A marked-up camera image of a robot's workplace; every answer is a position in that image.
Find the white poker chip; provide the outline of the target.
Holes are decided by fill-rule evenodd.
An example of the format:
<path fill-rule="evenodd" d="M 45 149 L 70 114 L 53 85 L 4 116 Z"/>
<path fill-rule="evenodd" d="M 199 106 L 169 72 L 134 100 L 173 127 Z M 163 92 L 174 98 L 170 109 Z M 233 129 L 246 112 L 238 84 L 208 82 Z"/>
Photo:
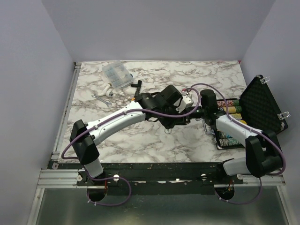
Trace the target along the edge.
<path fill-rule="evenodd" d="M 171 133 L 172 133 L 172 130 L 171 130 L 171 129 L 165 129 L 164 132 L 165 132 L 166 134 L 171 134 Z"/>

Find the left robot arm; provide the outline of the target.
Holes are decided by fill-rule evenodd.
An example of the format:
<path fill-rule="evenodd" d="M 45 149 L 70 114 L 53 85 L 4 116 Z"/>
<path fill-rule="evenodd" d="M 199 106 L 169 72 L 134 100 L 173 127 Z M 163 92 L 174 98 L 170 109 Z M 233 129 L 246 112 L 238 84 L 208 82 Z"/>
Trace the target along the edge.
<path fill-rule="evenodd" d="M 166 129 L 171 129 L 182 113 L 193 105 L 189 95 L 182 95 L 173 85 L 161 92 L 139 93 L 124 108 L 102 119 L 89 123 L 78 120 L 74 123 L 70 143 L 81 165 L 88 172 L 88 180 L 99 185 L 104 179 L 97 146 L 113 134 L 136 123 L 156 118 Z"/>

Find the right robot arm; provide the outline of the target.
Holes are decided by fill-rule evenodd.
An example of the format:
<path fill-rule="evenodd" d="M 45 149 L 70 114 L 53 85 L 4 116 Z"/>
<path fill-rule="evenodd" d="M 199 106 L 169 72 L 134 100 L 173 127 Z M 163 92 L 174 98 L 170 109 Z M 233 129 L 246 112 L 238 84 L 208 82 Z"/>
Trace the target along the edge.
<path fill-rule="evenodd" d="M 237 174 L 260 178 L 284 171 L 286 162 L 276 133 L 248 126 L 219 110 L 216 94 L 210 89 L 200 91 L 200 97 L 205 123 L 214 130 L 225 132 L 245 147 L 245 157 L 221 163 L 221 169 L 215 173 L 218 182 L 225 184 Z"/>

